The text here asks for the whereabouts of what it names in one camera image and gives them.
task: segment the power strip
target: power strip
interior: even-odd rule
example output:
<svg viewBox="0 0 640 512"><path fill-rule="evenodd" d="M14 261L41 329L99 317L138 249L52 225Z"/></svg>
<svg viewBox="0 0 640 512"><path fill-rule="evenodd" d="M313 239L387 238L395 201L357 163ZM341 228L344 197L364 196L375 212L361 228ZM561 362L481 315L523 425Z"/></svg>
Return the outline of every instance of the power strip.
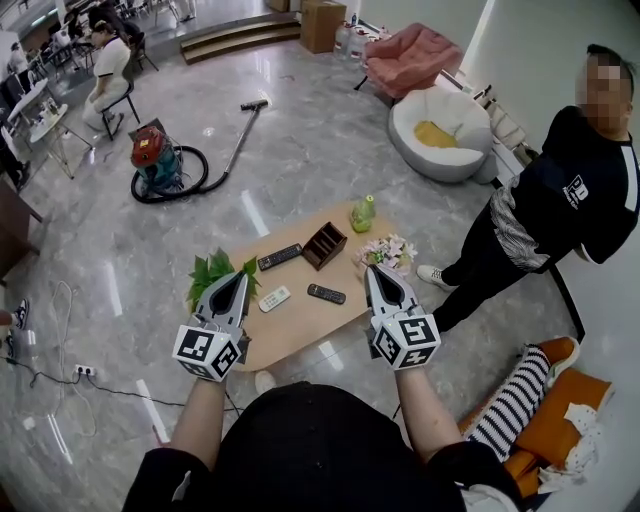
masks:
<svg viewBox="0 0 640 512"><path fill-rule="evenodd" d="M77 364L74 373L78 373L80 375L89 375L90 377L95 377L97 374L96 369L93 366L87 366L84 364Z"/></svg>

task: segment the wooden desk organizer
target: wooden desk organizer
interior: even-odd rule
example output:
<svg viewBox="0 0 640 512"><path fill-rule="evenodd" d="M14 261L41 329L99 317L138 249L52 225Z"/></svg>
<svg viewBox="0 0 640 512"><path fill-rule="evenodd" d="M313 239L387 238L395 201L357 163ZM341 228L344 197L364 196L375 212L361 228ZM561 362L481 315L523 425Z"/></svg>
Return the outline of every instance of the wooden desk organizer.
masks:
<svg viewBox="0 0 640 512"><path fill-rule="evenodd" d="M347 237L327 222L302 248L302 256L316 270L321 270L344 249Z"/></svg>

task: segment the remote control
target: remote control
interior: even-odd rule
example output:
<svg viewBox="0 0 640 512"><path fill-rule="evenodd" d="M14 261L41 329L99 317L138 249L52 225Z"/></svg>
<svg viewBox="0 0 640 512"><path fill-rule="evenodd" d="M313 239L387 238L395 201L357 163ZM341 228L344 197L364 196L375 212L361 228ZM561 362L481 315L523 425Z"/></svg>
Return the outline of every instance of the remote control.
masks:
<svg viewBox="0 0 640 512"><path fill-rule="evenodd" d="M302 254L302 246L300 244L295 244L290 247L286 247L285 249L281 249L278 252L274 252L273 254L269 254L269 256L260 258L258 260L258 267L260 267L260 270L264 272L276 265L280 265L280 263L284 263L296 256L300 256L300 254Z"/></svg>
<svg viewBox="0 0 640 512"><path fill-rule="evenodd" d="M260 302L258 302L258 306L260 306L260 311L263 313L268 313L276 306L282 304L285 300L291 297L289 290L287 290L284 286L275 289L269 295L264 297Z"/></svg>
<svg viewBox="0 0 640 512"><path fill-rule="evenodd" d="M309 288L307 288L307 293L312 297L328 300L335 304L344 304L344 301L347 299L347 296L344 293L329 290L329 288L324 288L317 284L310 284Z"/></svg>

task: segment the green leaves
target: green leaves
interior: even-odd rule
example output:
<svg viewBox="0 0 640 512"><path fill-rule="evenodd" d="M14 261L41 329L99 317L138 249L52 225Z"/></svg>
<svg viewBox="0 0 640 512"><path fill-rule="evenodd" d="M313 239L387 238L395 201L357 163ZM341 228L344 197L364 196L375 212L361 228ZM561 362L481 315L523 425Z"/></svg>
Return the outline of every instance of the green leaves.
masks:
<svg viewBox="0 0 640 512"><path fill-rule="evenodd" d="M221 277L236 271L229 260L229 255L220 248L215 254L210 254L206 259L196 256L193 267L193 272L189 274L193 282L187 295L187 301L190 303L192 313L195 311L200 297L209 286ZM250 297L255 297L258 294L256 287L260 286L260 283L254 276L257 269L257 257L253 257L242 265L242 271L249 277Z"/></svg>

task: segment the black and white striped fabric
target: black and white striped fabric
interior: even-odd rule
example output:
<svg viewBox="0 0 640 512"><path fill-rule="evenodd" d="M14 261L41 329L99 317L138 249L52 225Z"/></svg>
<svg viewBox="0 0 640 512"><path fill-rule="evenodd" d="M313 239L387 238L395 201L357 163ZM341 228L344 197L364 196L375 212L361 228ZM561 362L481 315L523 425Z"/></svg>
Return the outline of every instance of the black and white striped fabric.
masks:
<svg viewBox="0 0 640 512"><path fill-rule="evenodd" d="M544 398L550 369L544 352L526 345L520 363L469 427L467 440L484 443L500 462L507 460L513 443Z"/></svg>

